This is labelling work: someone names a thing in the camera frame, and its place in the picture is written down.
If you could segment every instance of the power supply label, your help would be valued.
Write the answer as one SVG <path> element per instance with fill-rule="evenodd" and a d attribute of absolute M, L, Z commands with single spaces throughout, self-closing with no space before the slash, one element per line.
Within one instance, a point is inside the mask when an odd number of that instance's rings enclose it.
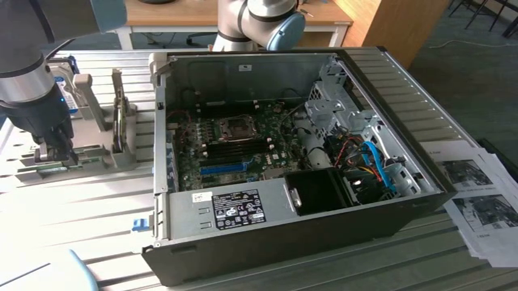
<path fill-rule="evenodd" d="M 219 230 L 266 222 L 258 189 L 213 196 Z"/>

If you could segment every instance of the motherboard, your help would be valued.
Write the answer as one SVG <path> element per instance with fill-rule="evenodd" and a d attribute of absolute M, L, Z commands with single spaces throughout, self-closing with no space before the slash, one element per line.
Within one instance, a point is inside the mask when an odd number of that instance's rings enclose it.
<path fill-rule="evenodd" d="M 305 169 L 306 149 L 290 112 L 282 101 L 171 111 L 179 191 L 273 179 Z"/>

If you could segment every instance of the paper document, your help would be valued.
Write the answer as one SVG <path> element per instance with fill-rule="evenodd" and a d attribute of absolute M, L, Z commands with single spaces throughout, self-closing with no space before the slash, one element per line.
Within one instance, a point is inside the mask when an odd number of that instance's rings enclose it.
<path fill-rule="evenodd" d="M 518 267 L 518 184 L 497 156 L 466 141 L 424 142 L 458 194 L 445 209 L 472 256 Z"/>

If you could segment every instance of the blue pcie slot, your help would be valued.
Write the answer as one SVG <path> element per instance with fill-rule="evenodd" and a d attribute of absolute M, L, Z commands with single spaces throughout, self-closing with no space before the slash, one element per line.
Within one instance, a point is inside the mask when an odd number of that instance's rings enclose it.
<path fill-rule="evenodd" d="M 233 173 L 233 172 L 245 172 L 246 166 L 247 166 L 246 163 L 241 163 L 241 164 L 226 165 L 219 167 L 202 168 L 201 174 L 210 175 L 210 174 L 222 174 L 222 173 Z"/>

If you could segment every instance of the aluminum work table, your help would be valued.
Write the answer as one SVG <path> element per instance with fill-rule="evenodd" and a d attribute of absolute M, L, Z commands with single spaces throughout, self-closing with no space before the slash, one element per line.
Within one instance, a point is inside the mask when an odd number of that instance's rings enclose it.
<path fill-rule="evenodd" d="M 114 100 L 113 68 L 122 69 L 125 91 L 139 108 L 139 165 L 129 172 L 0 194 L 3 251 L 74 249 L 107 291 L 518 290 L 518 270 L 492 269 L 488 261 L 470 256 L 457 227 L 441 210 L 414 220 L 392 238 L 175 288 L 161 286 L 141 254 L 133 252 L 150 239 L 151 232 L 130 232 L 133 219 L 154 209 L 155 105 L 147 65 L 151 52 L 63 52 L 77 57 L 82 73 L 93 74 L 102 104 Z M 389 54 L 377 48 L 349 48 L 348 52 L 420 141 L 474 142 Z M 30 146 L 30 134 L 7 121 L 0 131 L 0 185 L 16 183 L 10 172 L 19 165 L 14 157 Z"/>

